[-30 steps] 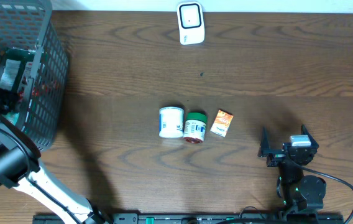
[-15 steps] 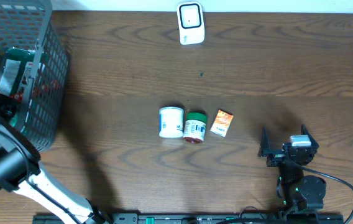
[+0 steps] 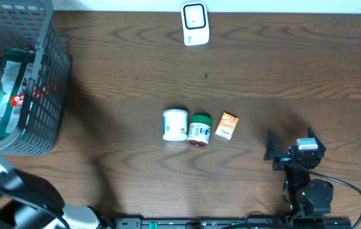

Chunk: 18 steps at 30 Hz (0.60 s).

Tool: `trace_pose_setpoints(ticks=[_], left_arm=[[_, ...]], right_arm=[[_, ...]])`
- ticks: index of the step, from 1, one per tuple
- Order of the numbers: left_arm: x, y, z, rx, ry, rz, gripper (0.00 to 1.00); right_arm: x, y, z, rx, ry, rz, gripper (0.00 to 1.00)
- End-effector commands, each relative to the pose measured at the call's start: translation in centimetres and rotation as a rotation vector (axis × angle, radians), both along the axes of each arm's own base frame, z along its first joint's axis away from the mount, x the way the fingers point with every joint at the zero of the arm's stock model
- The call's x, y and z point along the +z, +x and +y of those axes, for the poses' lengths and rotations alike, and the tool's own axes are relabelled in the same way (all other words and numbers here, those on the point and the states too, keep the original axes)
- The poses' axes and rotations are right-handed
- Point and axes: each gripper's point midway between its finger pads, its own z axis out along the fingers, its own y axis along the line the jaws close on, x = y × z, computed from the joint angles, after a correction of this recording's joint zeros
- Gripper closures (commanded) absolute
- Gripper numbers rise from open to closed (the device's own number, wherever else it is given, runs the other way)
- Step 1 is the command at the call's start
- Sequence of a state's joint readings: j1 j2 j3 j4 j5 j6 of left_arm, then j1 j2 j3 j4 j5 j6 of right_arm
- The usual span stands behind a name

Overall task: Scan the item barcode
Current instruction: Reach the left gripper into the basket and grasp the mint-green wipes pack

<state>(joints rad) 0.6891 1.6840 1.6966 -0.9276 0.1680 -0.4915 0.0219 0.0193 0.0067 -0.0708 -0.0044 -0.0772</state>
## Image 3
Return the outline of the green lid jar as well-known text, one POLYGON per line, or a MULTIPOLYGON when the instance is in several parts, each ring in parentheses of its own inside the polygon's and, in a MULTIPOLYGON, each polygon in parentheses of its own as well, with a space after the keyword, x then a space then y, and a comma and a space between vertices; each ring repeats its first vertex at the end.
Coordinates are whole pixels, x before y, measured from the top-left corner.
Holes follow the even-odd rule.
POLYGON ((196 147, 208 146, 212 128, 212 119, 209 116, 196 114, 191 117, 187 141, 196 147))

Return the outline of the white plastic jar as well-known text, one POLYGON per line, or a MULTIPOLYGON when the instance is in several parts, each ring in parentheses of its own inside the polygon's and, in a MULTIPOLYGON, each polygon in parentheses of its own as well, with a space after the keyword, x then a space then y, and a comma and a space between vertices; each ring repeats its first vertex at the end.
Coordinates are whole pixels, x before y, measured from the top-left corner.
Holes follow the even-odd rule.
POLYGON ((163 112, 163 140, 185 141, 187 139, 188 112, 168 109, 163 112))

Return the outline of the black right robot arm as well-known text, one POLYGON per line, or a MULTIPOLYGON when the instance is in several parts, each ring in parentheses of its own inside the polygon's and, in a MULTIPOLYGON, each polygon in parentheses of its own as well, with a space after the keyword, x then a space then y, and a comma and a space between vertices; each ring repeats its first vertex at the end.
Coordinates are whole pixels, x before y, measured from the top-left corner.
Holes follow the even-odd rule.
POLYGON ((331 212, 333 185, 310 178, 311 170, 320 164, 325 152, 326 147, 311 128, 308 137, 298 139, 286 153, 277 151, 273 133, 268 133, 264 160, 272 162, 273 170, 284 171, 283 197, 298 217, 324 216, 331 212))

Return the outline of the red white snack bar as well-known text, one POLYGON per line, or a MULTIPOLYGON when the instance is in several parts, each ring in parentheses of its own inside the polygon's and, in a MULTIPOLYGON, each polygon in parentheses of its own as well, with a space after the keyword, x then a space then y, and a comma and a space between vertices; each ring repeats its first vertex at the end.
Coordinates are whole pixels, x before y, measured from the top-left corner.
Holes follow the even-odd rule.
MULTIPOLYGON (((53 90, 51 90, 49 88, 44 87, 40 90, 34 89, 32 96, 33 96, 33 98, 38 99, 40 97, 43 97, 44 95, 50 95, 53 92, 59 92, 59 91, 60 91, 59 88, 54 88, 53 90)), ((22 105, 24 102, 24 97, 25 97, 25 93, 20 93, 18 95, 10 97, 11 107, 16 107, 16 106, 22 105)))

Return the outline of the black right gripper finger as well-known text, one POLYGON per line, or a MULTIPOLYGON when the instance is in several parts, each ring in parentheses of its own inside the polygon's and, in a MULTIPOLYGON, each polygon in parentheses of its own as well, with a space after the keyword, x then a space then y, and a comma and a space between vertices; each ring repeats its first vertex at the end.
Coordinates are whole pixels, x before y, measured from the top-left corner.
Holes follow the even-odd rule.
POLYGON ((313 129, 311 127, 308 128, 308 137, 309 138, 314 138, 314 140, 316 141, 318 147, 324 147, 324 145, 322 144, 322 142, 319 140, 319 138, 317 137, 317 135, 314 133, 313 129))
POLYGON ((266 144, 266 150, 264 153, 264 160, 273 160, 276 157, 277 150, 276 150, 276 144, 275 144, 275 138, 273 136, 273 132, 269 130, 268 132, 268 138, 267 138, 267 144, 266 144))

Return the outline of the green white wipes pack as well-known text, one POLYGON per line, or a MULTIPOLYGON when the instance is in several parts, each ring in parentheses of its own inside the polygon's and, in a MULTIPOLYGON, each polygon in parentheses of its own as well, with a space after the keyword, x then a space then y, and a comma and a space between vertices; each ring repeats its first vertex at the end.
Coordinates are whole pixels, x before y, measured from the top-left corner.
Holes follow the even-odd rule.
POLYGON ((22 105, 11 107, 10 97, 25 93, 32 79, 36 53, 10 50, 0 72, 0 141, 17 127, 22 105))

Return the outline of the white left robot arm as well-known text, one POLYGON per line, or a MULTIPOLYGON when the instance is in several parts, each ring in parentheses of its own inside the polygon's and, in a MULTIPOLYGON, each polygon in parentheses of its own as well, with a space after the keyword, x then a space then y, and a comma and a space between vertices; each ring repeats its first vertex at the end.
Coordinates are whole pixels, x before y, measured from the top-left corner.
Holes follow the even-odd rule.
POLYGON ((47 180, 15 169, 0 153, 0 228, 115 228, 92 207, 66 204, 47 180))

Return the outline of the orange tissue pack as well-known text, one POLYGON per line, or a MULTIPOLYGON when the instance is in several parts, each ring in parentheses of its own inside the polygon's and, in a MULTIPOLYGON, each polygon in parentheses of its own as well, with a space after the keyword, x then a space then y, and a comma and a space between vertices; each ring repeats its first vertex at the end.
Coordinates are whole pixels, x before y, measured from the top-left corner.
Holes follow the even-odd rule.
POLYGON ((215 135, 230 140, 238 123, 239 118, 223 112, 221 120, 216 128, 215 135))

